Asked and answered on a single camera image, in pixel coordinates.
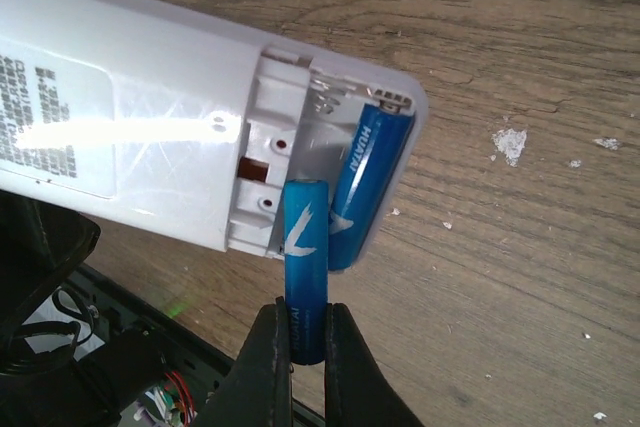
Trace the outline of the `white remote control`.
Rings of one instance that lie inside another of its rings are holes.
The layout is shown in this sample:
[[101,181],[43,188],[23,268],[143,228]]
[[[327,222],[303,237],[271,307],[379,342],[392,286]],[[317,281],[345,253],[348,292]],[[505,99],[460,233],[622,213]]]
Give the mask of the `white remote control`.
[[356,261],[428,117],[416,79],[157,0],[1,0],[2,188],[113,222],[283,258],[285,185],[326,182],[329,213],[367,104],[413,124]]

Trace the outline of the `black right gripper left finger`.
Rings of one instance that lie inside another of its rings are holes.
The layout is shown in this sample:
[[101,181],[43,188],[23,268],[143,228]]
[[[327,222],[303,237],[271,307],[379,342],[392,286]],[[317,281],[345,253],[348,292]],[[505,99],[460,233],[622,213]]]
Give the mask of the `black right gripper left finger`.
[[238,357],[195,426],[291,426],[291,349],[284,299],[259,310]]

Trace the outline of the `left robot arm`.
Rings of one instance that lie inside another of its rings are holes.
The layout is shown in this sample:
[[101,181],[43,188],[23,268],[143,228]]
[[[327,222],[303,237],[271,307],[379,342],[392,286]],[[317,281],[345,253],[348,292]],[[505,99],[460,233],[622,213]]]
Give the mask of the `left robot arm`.
[[198,409],[231,359],[86,265],[84,216],[1,195],[1,422],[115,426],[159,388]]

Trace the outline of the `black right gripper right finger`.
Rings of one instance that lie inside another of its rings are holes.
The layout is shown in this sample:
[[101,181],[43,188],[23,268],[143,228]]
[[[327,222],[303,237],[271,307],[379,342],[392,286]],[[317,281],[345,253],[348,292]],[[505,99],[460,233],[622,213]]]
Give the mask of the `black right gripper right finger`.
[[422,424],[387,382],[344,303],[326,309],[324,392],[328,426]]

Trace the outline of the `blue battery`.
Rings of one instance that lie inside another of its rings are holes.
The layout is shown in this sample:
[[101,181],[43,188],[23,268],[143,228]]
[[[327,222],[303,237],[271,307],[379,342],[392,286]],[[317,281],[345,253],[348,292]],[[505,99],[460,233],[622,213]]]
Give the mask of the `blue battery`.
[[328,184],[291,180],[283,192],[285,303],[291,361],[315,365],[325,356],[328,303]]
[[411,116],[363,107],[329,210],[328,268],[356,261],[396,169],[413,124]]

